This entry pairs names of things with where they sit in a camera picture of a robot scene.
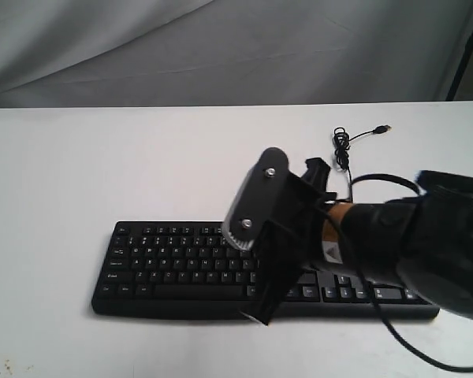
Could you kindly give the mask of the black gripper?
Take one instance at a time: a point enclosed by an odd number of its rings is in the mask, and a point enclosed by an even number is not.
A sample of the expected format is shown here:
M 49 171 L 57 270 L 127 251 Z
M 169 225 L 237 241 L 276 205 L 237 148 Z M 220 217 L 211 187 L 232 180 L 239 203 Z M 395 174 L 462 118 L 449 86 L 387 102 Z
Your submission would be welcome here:
M 264 325 L 270 323 L 319 246 L 315 229 L 322 220 L 315 207 L 336 198 L 326 192 L 330 166 L 320 157 L 309 158 L 305 164 L 302 176 L 289 169 L 277 170 L 264 188 L 255 191 L 268 204 L 259 211 L 263 226 L 252 248 L 258 260 L 255 296 L 242 314 Z

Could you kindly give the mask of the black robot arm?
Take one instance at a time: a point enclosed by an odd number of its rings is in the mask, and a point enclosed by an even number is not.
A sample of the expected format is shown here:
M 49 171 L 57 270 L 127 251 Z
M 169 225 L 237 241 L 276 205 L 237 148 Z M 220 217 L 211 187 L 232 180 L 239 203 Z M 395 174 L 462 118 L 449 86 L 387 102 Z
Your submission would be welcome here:
M 473 320 L 473 177 L 422 171 L 413 196 L 371 204 L 338 200 L 329 172 L 312 158 L 297 176 L 274 148 L 248 171 L 223 225 L 259 261 L 245 314 L 269 323 L 303 272 L 317 270 L 357 276 L 369 301 L 373 284 L 405 287 Z

